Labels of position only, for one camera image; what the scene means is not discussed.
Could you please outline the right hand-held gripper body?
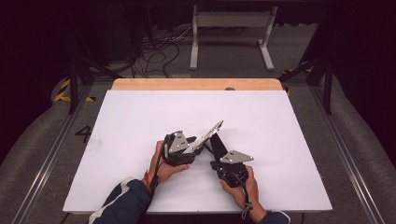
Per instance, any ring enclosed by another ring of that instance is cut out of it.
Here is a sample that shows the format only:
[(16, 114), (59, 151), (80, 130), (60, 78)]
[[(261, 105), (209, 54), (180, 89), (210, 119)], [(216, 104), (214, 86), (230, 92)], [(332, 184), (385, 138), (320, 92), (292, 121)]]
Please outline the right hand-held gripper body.
[(229, 151), (220, 159), (221, 169), (217, 172), (218, 178), (224, 180), (231, 188), (242, 186), (248, 179), (248, 171), (245, 161), (253, 161), (254, 158), (236, 150)]

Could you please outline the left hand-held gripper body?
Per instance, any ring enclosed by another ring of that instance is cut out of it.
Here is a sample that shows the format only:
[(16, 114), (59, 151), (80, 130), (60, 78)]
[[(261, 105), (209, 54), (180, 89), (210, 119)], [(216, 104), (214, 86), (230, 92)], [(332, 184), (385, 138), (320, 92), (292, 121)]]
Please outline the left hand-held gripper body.
[(179, 166), (192, 164), (195, 160), (194, 153), (185, 153), (189, 143), (182, 131), (169, 133), (163, 140), (162, 158), (166, 164)]

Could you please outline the silver oval plate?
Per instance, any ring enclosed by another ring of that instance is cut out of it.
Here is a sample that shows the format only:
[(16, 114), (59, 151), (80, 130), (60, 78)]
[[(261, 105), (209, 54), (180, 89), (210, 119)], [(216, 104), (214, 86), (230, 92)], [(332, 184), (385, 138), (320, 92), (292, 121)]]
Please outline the silver oval plate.
[(217, 123), (216, 123), (206, 134), (204, 134), (200, 139), (197, 139), (197, 138), (196, 138), (196, 140), (195, 140), (194, 142), (189, 143), (189, 152), (194, 153), (193, 151), (194, 151), (196, 148), (204, 147), (205, 142), (206, 142), (213, 134), (215, 134), (215, 133), (220, 129), (220, 127), (222, 126), (222, 123), (223, 123), (222, 120), (219, 121), (219, 122), (217, 122)]

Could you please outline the black cloth pouch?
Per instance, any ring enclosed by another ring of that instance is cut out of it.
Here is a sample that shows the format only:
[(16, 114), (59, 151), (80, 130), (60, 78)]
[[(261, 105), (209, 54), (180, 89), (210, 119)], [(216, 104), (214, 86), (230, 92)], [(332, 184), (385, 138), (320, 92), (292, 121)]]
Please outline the black cloth pouch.
[(224, 146), (217, 133), (213, 134), (205, 142), (205, 146), (206, 149), (212, 153), (215, 161), (220, 161), (220, 159), (228, 153), (227, 148)]

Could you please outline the person's right hand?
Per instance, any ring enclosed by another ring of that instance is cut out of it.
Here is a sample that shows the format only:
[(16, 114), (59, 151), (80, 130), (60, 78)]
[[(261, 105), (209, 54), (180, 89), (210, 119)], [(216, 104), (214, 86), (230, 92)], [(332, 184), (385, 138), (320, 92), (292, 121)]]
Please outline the person's right hand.
[(260, 208), (258, 183), (251, 166), (247, 166), (248, 179), (244, 187), (231, 188), (224, 180), (220, 181), (222, 188), (229, 193), (234, 202), (241, 208), (247, 207), (247, 199), (252, 205), (252, 211)]

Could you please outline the person's left hand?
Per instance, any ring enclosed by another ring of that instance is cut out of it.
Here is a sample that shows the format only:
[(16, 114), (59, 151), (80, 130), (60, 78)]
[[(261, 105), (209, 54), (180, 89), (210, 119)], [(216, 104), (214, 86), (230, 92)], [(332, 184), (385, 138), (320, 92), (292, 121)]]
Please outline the person's left hand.
[(163, 141), (158, 141), (156, 144), (156, 150), (152, 156), (150, 167), (148, 169), (148, 174), (146, 180), (151, 183), (153, 177), (158, 176), (158, 183), (162, 184), (167, 181), (172, 175), (181, 173), (190, 168), (188, 164), (182, 164), (176, 167), (173, 167), (169, 164), (163, 162), (161, 157), (161, 148), (163, 145)]

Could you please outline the white table board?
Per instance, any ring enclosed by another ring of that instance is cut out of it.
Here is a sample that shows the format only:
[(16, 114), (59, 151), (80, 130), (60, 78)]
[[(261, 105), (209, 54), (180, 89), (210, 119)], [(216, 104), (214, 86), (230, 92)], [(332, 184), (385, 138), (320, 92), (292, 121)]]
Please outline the white table board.
[(332, 204), (284, 91), (108, 91), (64, 203), (90, 213), (126, 177), (141, 177), (158, 140), (201, 138), (216, 123), (230, 150), (252, 156), (268, 210), (330, 211)]

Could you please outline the black metal stand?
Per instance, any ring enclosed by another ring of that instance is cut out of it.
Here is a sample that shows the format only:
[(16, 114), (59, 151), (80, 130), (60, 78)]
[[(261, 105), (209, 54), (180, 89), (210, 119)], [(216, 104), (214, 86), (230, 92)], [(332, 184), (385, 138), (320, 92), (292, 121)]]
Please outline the black metal stand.
[(64, 14), (62, 44), (67, 56), (69, 71), (67, 77), (71, 85), (69, 113), (73, 114), (79, 104), (78, 82), (81, 81), (83, 85), (91, 85), (94, 82), (90, 67), (113, 79), (120, 78), (120, 75), (101, 64), (102, 59), (98, 55), (102, 52), (102, 47), (88, 9), (83, 5), (61, 3), (61, 11)]
[(278, 78), (280, 82), (284, 82), (311, 68), (312, 71), (306, 78), (306, 83), (309, 86), (317, 86), (324, 78), (323, 106), (328, 114), (332, 113), (332, 35), (334, 28), (332, 20), (335, 12), (335, 7), (326, 9), (317, 30), (304, 51), (299, 65)]

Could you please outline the aluminium floor rail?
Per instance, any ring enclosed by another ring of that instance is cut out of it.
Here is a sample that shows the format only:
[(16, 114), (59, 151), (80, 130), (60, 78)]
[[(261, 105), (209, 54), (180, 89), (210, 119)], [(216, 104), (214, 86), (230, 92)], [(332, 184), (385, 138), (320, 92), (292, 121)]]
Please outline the aluminium floor rail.
[(43, 188), (50, 177), (53, 167), (59, 158), (61, 149), (64, 145), (64, 140), (68, 135), (73, 122), (78, 116), (78, 112), (81, 109), (82, 104), (85, 102), (86, 97), (90, 93), (91, 88), (91, 85), (82, 85), (80, 92), (76, 92), (77, 97), (72, 98), (71, 106), (74, 107), (74, 109), (71, 113), (67, 113), (61, 130), (57, 134), (46, 159), (35, 175), (33, 184), (29, 188), (29, 191), (27, 192), (18, 212), (11, 221), (11, 224), (25, 224), (26, 220), (30, 216)]
[(318, 87), (309, 87), (309, 90), (315, 99), (321, 114), (323, 115), (330, 132), (332, 133), (332, 137), (336, 143), (336, 151), (337, 154), (343, 163), (343, 166), (346, 170), (348, 178), (355, 190), (363, 210), (368, 217), (371, 224), (386, 224), (384, 218), (378, 210), (378, 207), (375, 204), (375, 201), (372, 197), (371, 192), (368, 190), (366, 182), (361, 175), (360, 170), (356, 162), (353, 160), (347, 144), (342, 137), (332, 115), (330, 115), (323, 105), (323, 98), (321, 96), (320, 90)]

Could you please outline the white metal stand frame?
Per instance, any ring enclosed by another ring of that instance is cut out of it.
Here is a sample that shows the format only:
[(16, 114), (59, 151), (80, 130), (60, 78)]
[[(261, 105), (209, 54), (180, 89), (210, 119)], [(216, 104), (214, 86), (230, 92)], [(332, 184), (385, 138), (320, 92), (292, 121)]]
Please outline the white metal stand frame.
[(247, 11), (231, 11), (231, 12), (209, 12), (200, 11), (198, 6), (193, 7), (192, 13), (192, 45), (191, 45), (191, 61), (190, 70), (198, 68), (199, 53), (199, 27), (256, 27), (265, 30), (264, 37), (258, 40), (258, 45), (262, 54), (262, 59), (268, 71), (275, 69), (270, 53), (267, 48), (270, 34), (274, 26), (277, 13), (277, 7), (272, 7), (268, 11), (247, 12)]

